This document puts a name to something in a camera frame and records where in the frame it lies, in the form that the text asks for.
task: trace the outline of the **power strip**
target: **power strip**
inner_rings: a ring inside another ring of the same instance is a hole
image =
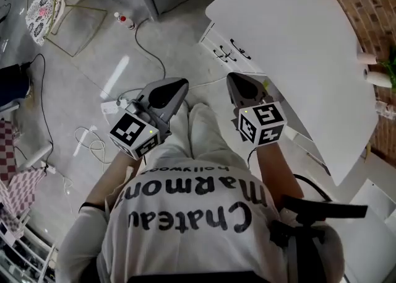
[[[44,161],[41,161],[41,167],[45,167],[45,165],[46,165],[45,162],[44,162]],[[55,174],[55,173],[56,173],[56,167],[54,167],[54,166],[48,164],[47,172],[50,172],[50,173],[52,173],[52,174]]]
[[[119,108],[125,109],[126,107],[128,107],[126,99],[120,99],[119,105],[117,105],[117,100],[112,102],[103,102],[100,104],[101,112],[104,115],[116,114]]]

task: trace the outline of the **white t-shirt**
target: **white t-shirt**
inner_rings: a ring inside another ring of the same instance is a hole
[[[61,247],[58,282],[77,282],[96,258],[102,282],[132,276],[254,271],[287,282],[286,254],[270,241],[280,220],[264,184],[248,172],[187,161],[141,173],[110,214],[83,207]]]

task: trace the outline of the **pink checkered fabric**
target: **pink checkered fabric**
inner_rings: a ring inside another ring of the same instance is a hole
[[[9,121],[0,120],[0,180],[8,186],[17,171],[14,137]]]
[[[36,186],[44,175],[44,168],[31,168],[14,175],[6,191],[6,198],[3,198],[8,212],[13,216],[21,215],[34,203]]]
[[[0,209],[0,219],[5,223],[16,239],[19,239],[24,234],[23,225],[19,219],[10,215],[4,208]]]

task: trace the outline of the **gold metal frame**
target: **gold metal frame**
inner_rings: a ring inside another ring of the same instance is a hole
[[[58,26],[58,28],[56,29],[56,31],[53,33],[52,29],[53,29],[53,25],[54,25],[54,16],[55,16],[55,5],[56,5],[56,0],[53,1],[53,10],[52,10],[52,15],[51,15],[51,24],[49,25],[49,29],[48,29],[48,33],[46,35],[46,40],[48,40],[50,43],[52,43],[53,45],[55,45],[57,48],[59,48],[60,50],[62,50],[63,52],[65,52],[67,55],[69,55],[70,57],[75,57],[76,55],[78,55],[82,50],[84,50],[88,44],[93,40],[93,38],[96,36],[96,34],[99,32],[99,29],[101,28],[103,22],[105,21],[105,18],[107,16],[108,11],[106,9],[100,9],[100,8],[94,8],[94,7],[86,7],[86,6],[81,6],[79,5],[79,3],[81,3],[83,0],[79,0],[76,4],[67,4],[65,5],[65,8],[70,7],[72,8],[67,14],[63,15],[63,18],[59,21],[58,24],[56,24]],[[81,9],[88,9],[88,10],[92,10],[92,11],[99,11],[99,12],[104,12],[104,16],[101,19],[98,27],[95,29],[95,31],[93,32],[92,36],[83,44],[82,47],[80,47],[77,52],[75,52],[74,54],[70,54],[69,52],[67,52],[64,48],[60,47],[58,44],[56,44],[54,41],[50,40],[48,38],[49,34],[52,35],[57,35],[59,32],[59,29],[61,27],[61,24],[64,22],[64,19],[69,15],[70,12],[72,12],[73,9],[75,8],[81,8]]]

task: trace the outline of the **potted plant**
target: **potted plant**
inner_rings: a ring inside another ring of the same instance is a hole
[[[392,90],[396,92],[396,46],[391,45],[388,59],[386,61],[378,61],[378,63],[386,68],[392,84]]]

